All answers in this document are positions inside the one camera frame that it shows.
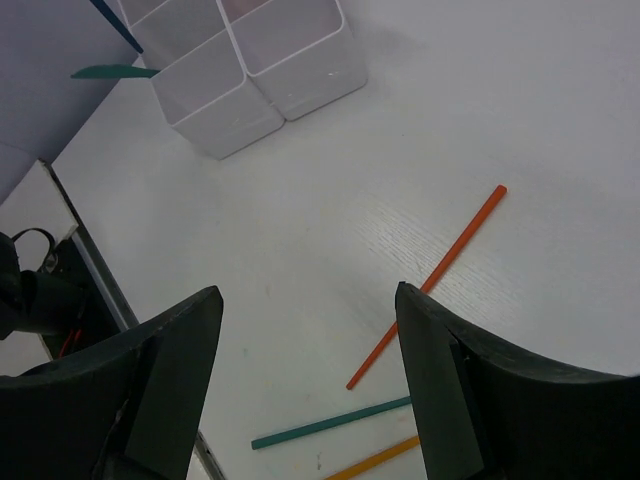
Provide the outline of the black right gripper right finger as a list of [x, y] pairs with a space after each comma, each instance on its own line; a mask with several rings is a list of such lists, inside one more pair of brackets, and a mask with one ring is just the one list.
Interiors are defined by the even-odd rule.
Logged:
[[519, 347], [402, 282], [395, 312], [431, 479], [635, 479], [639, 380]]

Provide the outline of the dark blue utensil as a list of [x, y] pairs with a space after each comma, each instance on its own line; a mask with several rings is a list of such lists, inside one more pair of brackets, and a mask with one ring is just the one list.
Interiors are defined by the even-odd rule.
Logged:
[[90, 0], [90, 3], [137, 53], [142, 54], [144, 52], [142, 46], [104, 0]]

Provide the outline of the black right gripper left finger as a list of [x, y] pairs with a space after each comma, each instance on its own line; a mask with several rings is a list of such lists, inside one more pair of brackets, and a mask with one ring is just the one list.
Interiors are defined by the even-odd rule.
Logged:
[[138, 326], [1, 379], [4, 479], [184, 479], [223, 298], [206, 287]]

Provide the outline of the orange chopstick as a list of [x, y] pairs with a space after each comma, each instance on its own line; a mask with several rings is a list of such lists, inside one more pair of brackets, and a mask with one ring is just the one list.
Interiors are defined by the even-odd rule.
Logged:
[[[440, 281], [440, 279], [447, 272], [449, 267], [453, 264], [453, 262], [457, 259], [457, 257], [461, 254], [467, 244], [471, 241], [477, 231], [481, 228], [484, 222], [488, 219], [491, 213], [495, 210], [495, 208], [499, 205], [501, 200], [507, 194], [508, 189], [504, 185], [498, 185], [488, 199], [484, 202], [482, 207], [478, 210], [469, 224], [462, 231], [460, 236], [456, 239], [456, 241], [452, 244], [440, 262], [437, 264], [432, 273], [427, 277], [424, 281], [420, 290], [423, 293], [429, 293]], [[380, 341], [376, 344], [374, 349], [370, 352], [370, 354], [363, 361], [358, 370], [354, 373], [354, 375], [350, 378], [348, 383], [346, 384], [347, 390], [353, 390], [354, 387], [360, 382], [360, 380], [364, 377], [364, 375], [368, 372], [374, 362], [379, 358], [379, 356], [383, 353], [383, 351], [387, 348], [387, 346], [391, 343], [391, 341], [396, 337], [398, 333], [397, 323], [394, 322], [392, 326], [387, 330], [384, 336], [380, 339]]]

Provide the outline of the yellow chopstick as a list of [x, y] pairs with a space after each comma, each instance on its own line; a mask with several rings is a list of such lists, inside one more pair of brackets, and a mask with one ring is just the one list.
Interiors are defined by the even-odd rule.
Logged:
[[349, 480], [353, 479], [363, 473], [368, 472], [402, 454], [420, 445], [420, 439], [418, 436], [413, 436], [402, 442], [394, 444], [389, 448], [386, 448], [376, 454], [373, 454], [348, 468], [336, 472], [326, 480]]

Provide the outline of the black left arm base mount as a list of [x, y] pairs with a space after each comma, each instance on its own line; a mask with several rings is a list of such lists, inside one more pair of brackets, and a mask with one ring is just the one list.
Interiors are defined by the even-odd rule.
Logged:
[[[16, 243], [35, 232], [48, 242], [35, 271], [19, 265]], [[1, 235], [1, 339], [37, 334], [54, 359], [63, 358], [120, 332], [106, 300], [72, 240], [56, 243], [42, 228]]]

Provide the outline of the teal chopstick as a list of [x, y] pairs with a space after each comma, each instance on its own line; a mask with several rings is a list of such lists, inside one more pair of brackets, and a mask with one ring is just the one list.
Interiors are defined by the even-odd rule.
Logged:
[[411, 397], [405, 396], [395, 400], [383, 402], [377, 405], [354, 410], [338, 416], [330, 417], [317, 422], [302, 425], [279, 433], [256, 438], [251, 441], [252, 450], [261, 450], [298, 438], [313, 435], [325, 430], [337, 428], [349, 423], [373, 417], [391, 410], [402, 408], [411, 404]]
[[85, 67], [71, 75], [72, 79], [150, 79], [157, 75], [159, 70], [135, 67], [132, 65], [94, 65]]

